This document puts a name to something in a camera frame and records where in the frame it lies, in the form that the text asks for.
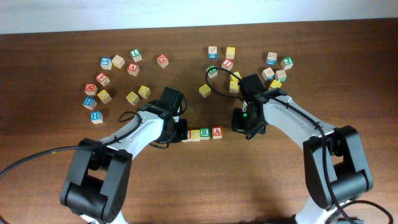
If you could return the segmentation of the yellow letter C block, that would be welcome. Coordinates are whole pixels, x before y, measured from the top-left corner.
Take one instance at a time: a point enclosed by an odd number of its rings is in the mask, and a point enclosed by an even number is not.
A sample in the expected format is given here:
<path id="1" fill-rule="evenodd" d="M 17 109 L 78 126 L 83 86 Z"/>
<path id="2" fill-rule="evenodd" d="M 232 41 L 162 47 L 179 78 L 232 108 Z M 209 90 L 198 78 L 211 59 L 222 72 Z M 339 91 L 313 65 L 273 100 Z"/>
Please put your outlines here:
<path id="1" fill-rule="evenodd" d="M 190 134 L 191 134 L 191 141 L 200 141 L 201 140 L 201 135 L 200 135 L 199 129 L 191 130 Z"/>

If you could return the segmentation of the green letter R block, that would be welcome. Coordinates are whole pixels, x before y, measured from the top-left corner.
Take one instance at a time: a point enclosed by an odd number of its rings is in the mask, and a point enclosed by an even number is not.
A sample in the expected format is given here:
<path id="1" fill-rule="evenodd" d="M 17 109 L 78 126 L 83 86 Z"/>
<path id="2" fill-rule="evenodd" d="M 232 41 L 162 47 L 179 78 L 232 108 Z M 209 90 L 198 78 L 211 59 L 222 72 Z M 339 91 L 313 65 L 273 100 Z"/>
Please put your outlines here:
<path id="1" fill-rule="evenodd" d="M 200 139 L 201 140 L 209 140 L 210 138 L 210 129 L 209 128 L 200 128 Z"/>

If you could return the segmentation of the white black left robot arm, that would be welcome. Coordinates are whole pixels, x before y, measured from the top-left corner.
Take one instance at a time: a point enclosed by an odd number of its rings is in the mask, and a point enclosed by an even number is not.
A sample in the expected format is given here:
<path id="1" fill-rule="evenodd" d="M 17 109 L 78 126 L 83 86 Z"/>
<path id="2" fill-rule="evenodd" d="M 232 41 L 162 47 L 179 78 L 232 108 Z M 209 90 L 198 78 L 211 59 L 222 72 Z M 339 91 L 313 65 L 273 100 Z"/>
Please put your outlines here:
<path id="1" fill-rule="evenodd" d="M 181 100 L 151 101 L 114 134 L 79 142 L 60 203 L 88 223 L 125 223 L 122 214 L 132 160 L 150 143 L 169 145 L 187 136 Z"/>

